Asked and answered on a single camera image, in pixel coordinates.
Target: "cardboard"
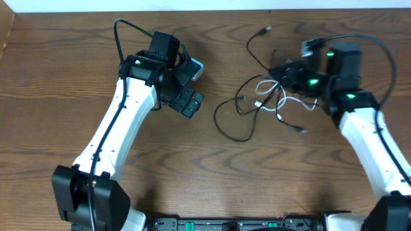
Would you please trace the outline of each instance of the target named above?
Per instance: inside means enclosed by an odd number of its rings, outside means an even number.
[[[14,12],[6,5],[6,3],[3,0],[0,0],[0,64],[4,50],[6,49],[7,38],[12,29],[14,15]]]

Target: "wood grain tabletop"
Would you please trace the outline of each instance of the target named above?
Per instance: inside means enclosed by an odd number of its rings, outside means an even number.
[[[69,230],[60,220],[51,175],[70,166],[94,135],[111,102],[119,58],[113,25],[122,17],[185,43],[205,73],[191,86],[205,96],[186,119],[170,108],[150,112],[128,155],[121,186],[132,207],[190,218],[272,218],[345,209],[366,215],[376,199],[349,143],[318,108],[289,102],[282,115],[308,128],[298,134],[259,114],[253,138],[235,143],[213,123],[215,107],[266,65],[299,59],[301,42],[364,33],[386,42],[398,84],[383,109],[393,138],[411,158],[411,10],[278,10],[17,14],[0,66],[0,230]],[[119,27],[124,54],[150,38]],[[363,48],[362,87],[380,99],[390,83],[382,51]],[[251,117],[233,105],[218,114],[223,129],[246,135]]]

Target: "white wall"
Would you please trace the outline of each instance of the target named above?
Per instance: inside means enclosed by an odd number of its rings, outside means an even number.
[[[411,0],[4,0],[15,13],[411,8]]]

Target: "cable connector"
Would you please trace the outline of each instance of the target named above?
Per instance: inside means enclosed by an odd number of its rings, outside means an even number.
[[[256,36],[258,36],[258,35],[264,35],[264,34],[267,33],[269,30],[271,30],[271,26],[267,26],[266,28],[263,28],[263,29],[259,30],[259,31],[256,33]]]

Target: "brown wooden surface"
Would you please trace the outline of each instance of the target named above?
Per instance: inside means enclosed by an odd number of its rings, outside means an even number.
[[[257,30],[273,30],[251,44],[268,63],[298,58],[301,42],[339,33],[367,33],[385,41],[398,62],[398,86],[384,109],[392,136],[411,157],[411,11],[282,10],[249,12],[134,12],[19,14],[0,67],[0,230],[67,230],[58,217],[51,175],[70,166],[96,131],[115,89],[117,17],[154,32],[172,33],[205,65],[192,86],[205,100],[191,120],[165,108],[145,119],[121,185],[132,206],[182,217],[275,217],[288,212],[349,209],[367,214],[376,203],[348,142],[321,109],[290,103],[283,115],[309,128],[297,134],[261,113],[253,139],[234,143],[213,124],[214,108],[250,76],[263,73],[245,50]],[[150,39],[120,27],[124,54]],[[380,97],[389,65],[362,42],[363,86]],[[246,128],[227,106],[228,131]]]

